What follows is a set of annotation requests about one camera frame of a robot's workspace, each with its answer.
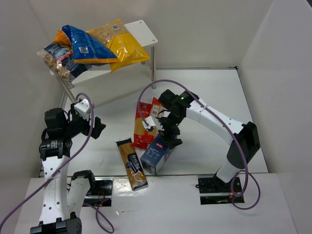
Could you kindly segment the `dark blue Barilla pasta box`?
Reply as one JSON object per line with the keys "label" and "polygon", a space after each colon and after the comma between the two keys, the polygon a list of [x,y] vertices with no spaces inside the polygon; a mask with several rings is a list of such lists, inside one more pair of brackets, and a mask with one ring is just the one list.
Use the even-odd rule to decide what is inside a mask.
{"label": "dark blue Barilla pasta box", "polygon": [[170,149],[162,136],[158,134],[140,158],[143,169],[151,175],[157,176],[173,150],[174,148]]}

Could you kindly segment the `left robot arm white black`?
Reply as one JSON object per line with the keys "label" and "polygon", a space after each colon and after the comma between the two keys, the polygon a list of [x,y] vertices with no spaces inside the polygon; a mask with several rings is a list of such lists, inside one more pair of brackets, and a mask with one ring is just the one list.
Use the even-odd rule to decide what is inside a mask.
{"label": "left robot arm white black", "polygon": [[87,99],[71,104],[68,114],[62,108],[45,113],[46,129],[41,136],[40,158],[44,171],[43,204],[39,224],[32,234],[79,234],[82,232],[81,208],[87,192],[94,188],[90,170],[75,172],[67,181],[72,138],[84,134],[98,138],[106,127],[100,118],[92,117],[92,104]]}

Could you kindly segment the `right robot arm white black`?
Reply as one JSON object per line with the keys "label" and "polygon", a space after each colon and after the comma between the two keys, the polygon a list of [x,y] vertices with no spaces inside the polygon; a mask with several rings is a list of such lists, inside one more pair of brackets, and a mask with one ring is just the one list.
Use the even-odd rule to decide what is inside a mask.
{"label": "right robot arm white black", "polygon": [[212,187],[224,191],[234,175],[245,168],[260,149],[257,126],[231,119],[218,112],[194,93],[183,92],[176,95],[169,89],[159,97],[160,104],[169,111],[167,117],[159,118],[162,129],[159,131],[164,142],[173,148],[182,144],[176,136],[180,134],[179,124],[184,118],[192,119],[219,135],[229,145],[227,161],[214,174]]}

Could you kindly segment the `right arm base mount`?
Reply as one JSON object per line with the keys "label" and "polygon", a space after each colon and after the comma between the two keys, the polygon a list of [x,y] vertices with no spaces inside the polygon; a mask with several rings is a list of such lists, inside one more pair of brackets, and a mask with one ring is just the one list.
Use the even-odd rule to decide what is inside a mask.
{"label": "right arm base mount", "polygon": [[224,183],[216,176],[199,176],[195,187],[199,190],[201,205],[229,204],[234,199],[231,183]]}

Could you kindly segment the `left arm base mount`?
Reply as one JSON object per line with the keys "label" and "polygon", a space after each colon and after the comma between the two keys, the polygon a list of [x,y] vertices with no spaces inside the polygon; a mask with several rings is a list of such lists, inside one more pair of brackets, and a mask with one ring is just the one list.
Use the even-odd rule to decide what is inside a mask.
{"label": "left arm base mount", "polygon": [[91,188],[85,196],[84,203],[95,207],[111,207],[113,193],[112,177],[96,177],[95,187]]}

